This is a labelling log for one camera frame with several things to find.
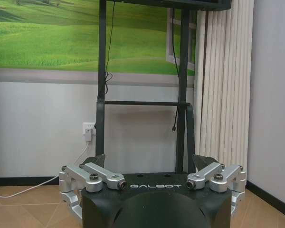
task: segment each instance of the bolt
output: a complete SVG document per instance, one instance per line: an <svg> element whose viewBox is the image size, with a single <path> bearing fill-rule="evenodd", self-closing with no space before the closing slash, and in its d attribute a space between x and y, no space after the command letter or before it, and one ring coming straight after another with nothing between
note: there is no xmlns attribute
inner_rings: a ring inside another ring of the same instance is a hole
<svg viewBox="0 0 285 228"><path fill-rule="evenodd" d="M121 181L118 183L118 188L121 190L124 190L127 187L127 182L126 181Z"/></svg>
<svg viewBox="0 0 285 228"><path fill-rule="evenodd" d="M194 189L195 188L195 183L194 182L188 181L186 185L187 185L188 189Z"/></svg>
<svg viewBox="0 0 285 228"><path fill-rule="evenodd" d="M223 175L222 175L222 174L219 174L219 173L214 174L213 177L214 177L214 179L217 180L217 181L219 181L219 180L221 181L221 180L223 179Z"/></svg>
<svg viewBox="0 0 285 228"><path fill-rule="evenodd" d="M91 175L90 175L90 180L91 180L91 181L98 180L98 174L97 174L97 173L91 174Z"/></svg>

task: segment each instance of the electrical outlet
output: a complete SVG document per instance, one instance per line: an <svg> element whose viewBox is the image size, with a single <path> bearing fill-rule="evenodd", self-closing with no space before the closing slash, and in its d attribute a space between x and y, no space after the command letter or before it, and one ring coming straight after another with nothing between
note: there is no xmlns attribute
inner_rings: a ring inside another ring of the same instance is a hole
<svg viewBox="0 0 285 228"><path fill-rule="evenodd" d="M83 122L82 123L82 134L85 135L86 129L92 129L92 132L95 132L93 131L94 126L95 126L95 123Z"/></svg>

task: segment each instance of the wall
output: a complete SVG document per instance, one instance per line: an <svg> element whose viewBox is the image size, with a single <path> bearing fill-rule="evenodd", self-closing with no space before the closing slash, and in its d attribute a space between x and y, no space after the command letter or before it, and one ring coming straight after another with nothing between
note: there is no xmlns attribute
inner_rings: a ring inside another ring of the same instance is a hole
<svg viewBox="0 0 285 228"><path fill-rule="evenodd" d="M248 180L285 202L285 0L255 0Z"/></svg>
<svg viewBox="0 0 285 228"><path fill-rule="evenodd" d="M107 100L176 101L176 87L109 86ZM188 89L192 102L193 89ZM96 117L96 85L0 82L0 177L54 176L85 147L82 122ZM173 171L175 107L108 106L105 166ZM95 155L95 138L88 152Z"/></svg>

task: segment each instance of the vertical blind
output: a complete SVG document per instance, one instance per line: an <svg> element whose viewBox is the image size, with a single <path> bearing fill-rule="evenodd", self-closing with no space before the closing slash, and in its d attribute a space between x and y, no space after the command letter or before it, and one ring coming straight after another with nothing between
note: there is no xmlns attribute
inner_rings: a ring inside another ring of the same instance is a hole
<svg viewBox="0 0 285 228"><path fill-rule="evenodd" d="M198 12L194 83L196 154L247 167L254 0Z"/></svg>

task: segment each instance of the metal frame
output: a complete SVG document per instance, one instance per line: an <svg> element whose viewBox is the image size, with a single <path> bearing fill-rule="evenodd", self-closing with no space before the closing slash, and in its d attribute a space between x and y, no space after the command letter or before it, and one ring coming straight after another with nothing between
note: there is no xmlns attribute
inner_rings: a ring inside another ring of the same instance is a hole
<svg viewBox="0 0 285 228"><path fill-rule="evenodd" d="M187 70L188 70L188 43L190 10L181 10L180 30L180 78L178 102L125 102L105 101L105 55L106 55L106 1L99 1L99 63L98 63L98 99L96 106L96 155L104 154L105 143L105 104L106 105L165 105L177 106L177 136L176 136L176 159L175 172L183 172L185 121L187 115L187 145L188 145L188 169L195 171L192 161L194 150L193 108L186 103L187 93Z"/></svg>

